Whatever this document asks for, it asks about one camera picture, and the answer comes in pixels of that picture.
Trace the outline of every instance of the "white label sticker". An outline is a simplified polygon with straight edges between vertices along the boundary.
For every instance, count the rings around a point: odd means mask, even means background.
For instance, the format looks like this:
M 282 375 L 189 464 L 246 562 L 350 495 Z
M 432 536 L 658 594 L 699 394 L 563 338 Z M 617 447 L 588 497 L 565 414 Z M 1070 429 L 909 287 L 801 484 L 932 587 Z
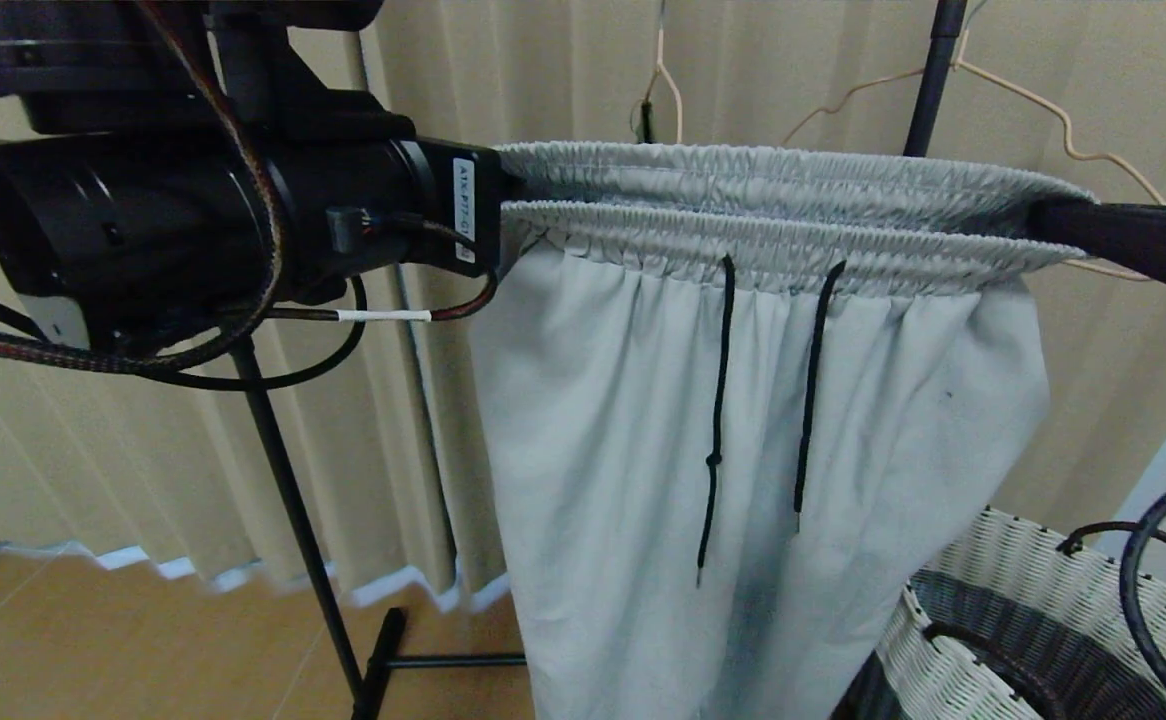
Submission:
M 477 240 L 477 165 L 466 158 L 454 160 L 454 229 Z M 477 254 L 457 242 L 454 256 L 464 263 L 477 261 Z

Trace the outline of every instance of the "robotic arm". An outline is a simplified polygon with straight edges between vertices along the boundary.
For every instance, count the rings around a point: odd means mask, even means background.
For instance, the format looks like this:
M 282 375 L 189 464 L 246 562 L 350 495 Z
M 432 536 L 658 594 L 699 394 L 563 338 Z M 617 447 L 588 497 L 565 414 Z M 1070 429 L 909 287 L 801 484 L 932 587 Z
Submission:
M 511 258 L 497 152 L 415 137 L 373 95 L 324 88 L 287 41 L 356 32 L 381 5 L 0 4 L 0 96 L 48 135 L 0 144 L 0 263 L 49 341 L 0 333 L 0 356 L 175 372 L 267 316 L 323 319 L 273 305 L 322 305 L 394 263 L 487 278 L 433 319 L 487 302 Z

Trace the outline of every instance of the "white and gray wicker basket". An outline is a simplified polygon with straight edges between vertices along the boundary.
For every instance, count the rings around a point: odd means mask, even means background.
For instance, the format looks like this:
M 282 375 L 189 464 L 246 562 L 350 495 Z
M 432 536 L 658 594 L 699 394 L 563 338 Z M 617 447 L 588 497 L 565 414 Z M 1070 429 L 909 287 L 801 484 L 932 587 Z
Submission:
M 1118 568 L 1076 533 L 985 510 L 912 578 L 848 694 L 851 716 L 1166 719 L 1121 611 Z M 1166 655 L 1166 583 L 1142 575 L 1139 593 Z

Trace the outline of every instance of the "tile grout line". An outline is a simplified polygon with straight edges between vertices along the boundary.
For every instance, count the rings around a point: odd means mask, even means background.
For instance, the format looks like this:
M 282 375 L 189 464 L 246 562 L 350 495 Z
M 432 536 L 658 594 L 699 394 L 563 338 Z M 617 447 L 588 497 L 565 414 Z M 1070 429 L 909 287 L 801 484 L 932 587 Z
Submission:
M 24 588 L 24 586 L 26 586 L 27 583 L 29 583 L 29 582 L 33 582 L 33 580 L 34 580 L 34 579 L 36 578 L 36 575 L 40 575 L 40 573 L 42 573 L 42 569 L 44 569 L 44 568 L 49 568 L 49 564 L 51 564 L 52 561 L 56 561 L 56 560 L 58 560 L 58 557 L 59 557 L 59 555 L 62 555 L 62 553 L 63 553 L 63 550 L 62 550 L 62 548 L 59 548 L 59 551 L 58 551 L 58 552 L 54 553 L 54 555 L 51 555 L 51 557 L 49 557 L 49 559 L 44 560 L 44 561 L 43 561 L 43 562 L 42 562 L 42 564 L 40 565 L 40 568 L 36 568 L 36 569 L 35 569 L 35 571 L 33 572 L 33 574 L 30 574 L 30 575 L 27 575 L 27 578 L 24 578 L 24 580 L 22 580 L 22 582 L 21 582 L 21 583 L 17 583 L 17 585 L 16 585 L 16 587 L 15 587 L 15 589 L 12 589 L 12 590 L 10 590 L 10 594 L 7 594 L 7 596 L 6 596 L 6 597 L 2 597 L 2 601 L 0 602 L 0 611 L 1 611 L 2 607 L 5 607 L 5 606 L 6 606 L 6 603 L 7 603 L 7 602 L 10 602 L 10 599 L 12 599 L 13 596 L 16 596 L 16 594 L 19 594 L 19 593 L 20 593 L 20 592 L 21 592 L 21 590 L 22 590 L 22 589 Z
M 294 676 L 290 678 L 290 684 L 285 688 L 285 694 L 281 695 L 281 700 L 276 702 L 276 709 L 272 712 L 272 720 L 278 720 L 281 716 L 281 709 L 285 708 L 286 701 L 290 700 L 290 693 L 294 693 L 294 688 L 298 685 L 298 676 L 303 674 L 304 666 L 308 665 L 308 660 L 312 658 L 312 652 L 317 650 L 317 643 L 321 642 L 321 635 L 326 631 L 323 625 L 317 625 L 317 632 L 312 635 L 312 642 L 308 643 L 308 651 L 303 652 L 303 660 L 298 662 L 298 666 L 294 669 Z

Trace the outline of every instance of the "wire hanger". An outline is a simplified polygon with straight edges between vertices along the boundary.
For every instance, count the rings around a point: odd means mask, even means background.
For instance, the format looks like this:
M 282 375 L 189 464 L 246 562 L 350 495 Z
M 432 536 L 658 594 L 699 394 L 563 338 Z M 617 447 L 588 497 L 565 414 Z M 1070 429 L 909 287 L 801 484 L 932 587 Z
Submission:
M 965 70 L 967 72 L 971 74 L 977 78 L 993 83 L 993 85 L 998 88 L 1004 88 L 1004 90 L 1011 91 L 1013 92 L 1013 95 L 1018 95 L 1023 97 L 1023 99 L 1031 100 L 1035 105 L 1041 106 L 1041 109 L 1048 110 L 1054 117 L 1056 117 L 1063 124 L 1063 152 L 1067 152 L 1068 158 L 1081 161 L 1081 163 L 1087 163 L 1087 161 L 1091 160 L 1107 160 L 1109 161 L 1109 163 L 1115 165 L 1115 167 L 1122 168 L 1122 170 L 1124 170 L 1124 173 L 1126 173 L 1131 179 L 1133 179 L 1136 183 L 1139 183 L 1139 187 L 1145 193 L 1147 193 L 1147 195 L 1158 205 L 1166 205 L 1166 201 L 1163 194 L 1158 191 L 1153 187 L 1153 184 L 1151 184 L 1149 179 L 1144 176 L 1144 174 L 1142 174 L 1139 169 L 1135 168 L 1130 163 L 1130 161 L 1122 158 L 1122 155 L 1110 154 L 1110 152 L 1077 151 L 1076 146 L 1073 145 L 1072 142 L 1072 127 L 1073 127 L 1072 116 L 1068 116 L 1067 110 L 1061 109 L 1059 105 L 1054 104 L 1054 102 L 1046 100 L 1045 97 L 1035 95 L 1035 92 L 1032 92 L 1026 88 L 1016 85 L 1016 83 L 998 76 L 998 74 L 991 74 L 989 72 L 989 70 L 979 68 L 979 65 L 968 63 L 968 61 L 964 60 L 965 47 L 970 44 L 971 22 L 975 19 L 975 15 L 979 14 L 979 11 L 984 8 L 986 1 L 989 0 L 982 0 L 979 5 L 976 5 L 975 9 L 972 9 L 970 12 L 970 15 L 968 15 L 968 18 L 965 19 L 965 25 L 961 33 L 961 42 L 958 42 L 957 54 L 955 54 L 955 58 L 953 58 L 951 61 L 951 68 L 954 70 Z M 923 70 L 925 69 L 922 68 L 918 68 L 915 70 L 908 70 L 908 72 L 906 74 L 894 74 L 894 76 L 871 79 L 868 82 L 859 83 L 859 85 L 849 88 L 849 90 L 845 91 L 845 95 L 842 96 L 842 99 L 840 99 L 840 102 L 836 102 L 836 104 L 833 105 L 830 109 L 828 109 L 827 106 L 822 106 L 822 109 L 812 111 L 812 113 L 802 118 L 801 123 L 798 123 L 798 126 L 793 127 L 792 131 L 788 132 L 788 135 L 784 137 L 784 140 L 779 145 L 787 146 L 788 142 L 792 141 L 792 138 L 798 134 L 799 130 L 806 126 L 806 124 L 809 123 L 813 118 L 820 114 L 833 116 L 838 113 L 845 106 L 849 99 L 851 99 L 851 97 L 856 95 L 856 92 L 858 92 L 859 90 L 868 90 L 868 88 L 885 85 L 885 83 L 918 76 Z M 1123 281 L 1146 282 L 1150 281 L 1151 279 L 1147 275 L 1144 275 L 1143 273 L 1135 273 L 1132 272 L 1132 270 L 1115 270 L 1115 268 L 1109 268 L 1105 265 L 1087 263 L 1086 260 L 1066 260 L 1065 264 L 1072 265 L 1073 268 L 1089 270 L 1089 272 L 1091 273 L 1100 273 L 1102 275 L 1107 275 L 1110 278 L 1123 279 Z
M 635 131 L 632 123 L 632 116 L 635 113 L 637 109 L 641 109 L 641 132 L 637 132 L 637 135 L 641 138 L 642 142 L 652 142 L 653 135 L 651 131 L 651 109 L 652 104 L 649 97 L 655 91 L 655 83 L 659 78 L 662 78 L 667 85 L 667 90 L 670 90 L 670 97 L 676 104 L 676 145 L 684 141 L 684 104 L 682 103 L 682 97 L 680 97 L 680 88 L 676 88 L 676 82 L 670 77 L 670 72 L 667 72 L 667 65 L 663 63 L 663 37 L 667 19 L 667 0 L 661 0 L 659 4 L 659 35 L 655 40 L 655 68 L 649 75 L 649 85 L 646 86 L 646 95 L 641 97 L 641 100 L 637 102 L 632 106 L 632 113 L 628 114 L 628 126 Z

